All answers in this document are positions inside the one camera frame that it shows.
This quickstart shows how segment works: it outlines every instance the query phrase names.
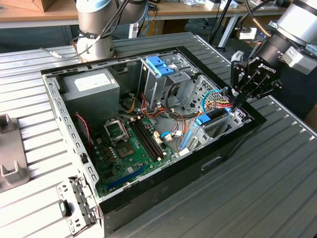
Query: case bracket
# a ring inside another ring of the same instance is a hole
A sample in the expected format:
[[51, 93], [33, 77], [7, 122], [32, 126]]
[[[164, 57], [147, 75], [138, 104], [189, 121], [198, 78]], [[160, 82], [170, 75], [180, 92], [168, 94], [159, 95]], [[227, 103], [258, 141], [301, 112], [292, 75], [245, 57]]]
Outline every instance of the case bracket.
[[57, 187], [62, 215], [66, 218], [70, 232], [73, 236], [80, 234], [92, 226], [100, 218], [93, 193], [83, 177], [71, 177]]

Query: green circuit board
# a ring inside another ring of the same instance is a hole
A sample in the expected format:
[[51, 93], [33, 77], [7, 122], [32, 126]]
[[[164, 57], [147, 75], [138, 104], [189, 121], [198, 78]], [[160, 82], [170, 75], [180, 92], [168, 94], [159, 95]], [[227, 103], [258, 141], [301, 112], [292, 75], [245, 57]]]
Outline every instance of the green circuit board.
[[[153, 135], [155, 129], [150, 120], [143, 118], [141, 123], [153, 139], [153, 142], [156, 143]], [[99, 175], [96, 189], [99, 197], [105, 196], [122, 187], [126, 182], [132, 182], [136, 178], [144, 176], [175, 159], [173, 151], [164, 143], [158, 145], [164, 156], [158, 160], [151, 158], [129, 122], [123, 124], [129, 135], [129, 139], [126, 142], [119, 141], [115, 146], [111, 145], [104, 129], [93, 135], [95, 144], [94, 166]], [[108, 130], [114, 131], [115, 135], [121, 134], [115, 126], [108, 128]]]

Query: silver cylinder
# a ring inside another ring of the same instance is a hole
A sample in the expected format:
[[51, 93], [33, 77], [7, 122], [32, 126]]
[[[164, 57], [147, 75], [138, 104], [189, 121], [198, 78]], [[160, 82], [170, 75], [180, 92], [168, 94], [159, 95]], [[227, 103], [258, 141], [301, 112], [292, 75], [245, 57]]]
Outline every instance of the silver cylinder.
[[[147, 2], [143, 0], [134, 0], [134, 2], [140, 2], [140, 4], [128, 3], [122, 12], [119, 24], [134, 23], [144, 16]], [[111, 0], [106, 7], [99, 11], [90, 13], [78, 11], [79, 28], [82, 32], [99, 35], [116, 11], [117, 4], [115, 0]], [[79, 38], [77, 41], [77, 53], [83, 52], [94, 41], [94, 39]], [[112, 39], [111, 36], [108, 36], [97, 41], [94, 46], [81, 55], [81, 58], [88, 61], [101, 60], [110, 58], [113, 54]]]
[[[316, 8], [316, 0], [302, 1]], [[317, 16], [292, 4], [277, 22], [277, 31], [288, 39], [305, 46], [317, 37]]]

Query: floor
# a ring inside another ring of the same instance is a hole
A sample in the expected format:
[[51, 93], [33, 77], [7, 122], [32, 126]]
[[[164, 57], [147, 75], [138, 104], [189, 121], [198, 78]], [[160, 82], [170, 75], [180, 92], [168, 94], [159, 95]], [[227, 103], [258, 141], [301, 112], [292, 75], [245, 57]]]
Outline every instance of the floor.
[[[212, 29], [213, 19], [191, 19], [188, 21], [185, 31], [202, 36], [205, 40]], [[120, 25], [113, 34], [118, 38], [128, 38], [129, 25]], [[223, 28], [218, 31], [213, 44], [218, 45]], [[36, 27], [19, 29], [1, 29], [0, 53], [33, 50], [39, 47], [50, 48], [69, 45], [71, 41], [71, 29], [69, 26]], [[252, 48], [244, 42], [229, 38], [226, 44], [226, 52], [221, 52], [227, 59], [237, 50], [245, 52], [247, 57]], [[276, 92], [274, 96], [304, 120], [317, 102], [317, 68], [308, 76], [295, 70], [287, 70], [281, 77], [284, 89]]]

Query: motherboard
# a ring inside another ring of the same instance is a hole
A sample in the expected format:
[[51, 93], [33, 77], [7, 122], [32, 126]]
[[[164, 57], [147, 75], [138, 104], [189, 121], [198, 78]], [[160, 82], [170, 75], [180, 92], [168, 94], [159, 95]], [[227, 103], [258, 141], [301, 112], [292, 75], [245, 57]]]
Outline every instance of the motherboard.
[[173, 151], [160, 140], [148, 118], [112, 120], [93, 134], [93, 141], [99, 197], [175, 159]]

